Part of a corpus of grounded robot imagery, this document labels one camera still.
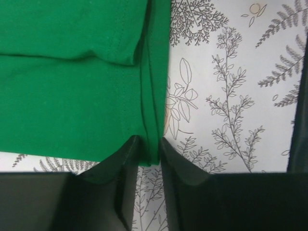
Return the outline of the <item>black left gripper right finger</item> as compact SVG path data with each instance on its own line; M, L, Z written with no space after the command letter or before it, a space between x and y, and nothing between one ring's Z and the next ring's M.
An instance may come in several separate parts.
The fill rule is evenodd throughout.
M306 173L210 174L159 143L171 231L305 231Z

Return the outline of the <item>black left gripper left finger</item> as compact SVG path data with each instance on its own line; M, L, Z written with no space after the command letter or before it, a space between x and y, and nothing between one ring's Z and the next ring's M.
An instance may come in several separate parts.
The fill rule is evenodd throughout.
M107 159L71 172L2 172L3 231L129 231L132 228L140 155L130 137Z

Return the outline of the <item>green t shirt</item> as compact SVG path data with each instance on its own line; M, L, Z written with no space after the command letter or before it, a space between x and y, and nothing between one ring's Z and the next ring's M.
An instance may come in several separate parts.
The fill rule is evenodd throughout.
M0 149L102 161L130 137L159 163L171 2L3 0Z

